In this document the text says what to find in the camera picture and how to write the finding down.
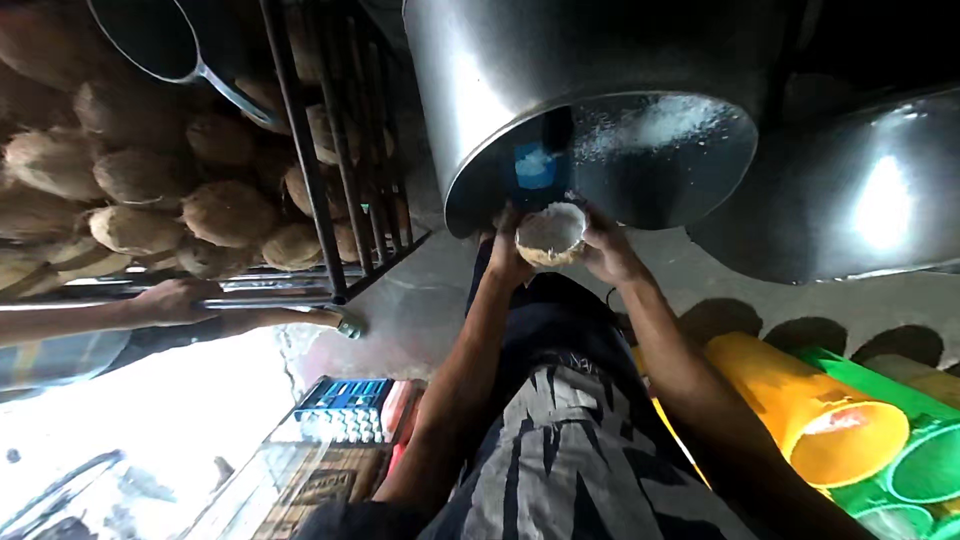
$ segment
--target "bright light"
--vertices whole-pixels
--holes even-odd
[[[913,201],[897,161],[880,158],[860,195],[854,214],[854,226],[870,245],[892,249],[906,237]]]

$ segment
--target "forearm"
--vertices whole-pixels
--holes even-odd
[[[149,323],[127,301],[102,306],[0,312],[0,347],[88,331],[127,330]]]
[[[660,402],[714,489],[783,538],[872,538],[782,458],[746,402],[681,334],[652,280],[620,294]]]
[[[490,397],[512,294],[488,269],[453,350],[437,370],[420,402],[417,430],[475,430]]]
[[[744,457],[779,455],[769,432],[739,394],[684,338],[656,283],[639,280],[619,291],[644,369],[671,418],[696,430],[711,446],[736,448]]]

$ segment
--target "plastic bucket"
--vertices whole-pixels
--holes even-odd
[[[877,479],[832,489],[830,495],[880,540],[926,538],[933,528],[933,516],[926,508],[899,501]]]
[[[887,379],[919,390],[938,402],[960,409],[960,378],[899,355],[881,355],[863,362],[863,367]]]
[[[882,475],[891,494],[908,503],[960,497],[960,410],[823,349],[805,349],[797,356],[906,413],[910,440]]]
[[[930,507],[937,524],[928,540],[960,540],[960,499],[951,499]]]
[[[793,356],[745,333],[715,337],[705,353],[773,435],[783,457],[817,488],[849,485],[876,474],[900,453],[907,418]],[[863,425],[813,432],[840,411]]]

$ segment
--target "pan handle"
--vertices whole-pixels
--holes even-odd
[[[233,102],[233,105],[239,107],[243,112],[250,114],[257,120],[260,120],[266,124],[275,126],[282,125],[282,122],[279,121],[275,112],[269,109],[264,109],[257,105],[256,102],[254,102],[254,100],[243,90],[236,87],[233,83],[228,83],[227,81],[221,79],[219,75],[211,71],[210,68],[205,64],[203,64],[203,66],[200,67],[197,72],[200,76],[210,81],[213,87],[217,88],[217,91],[224,94],[227,99]]]

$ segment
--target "yellow bucket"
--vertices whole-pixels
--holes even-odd
[[[715,337],[705,353],[773,435],[783,457],[816,488],[865,479],[902,450],[906,415],[745,333]],[[840,411],[860,425],[816,430]]]

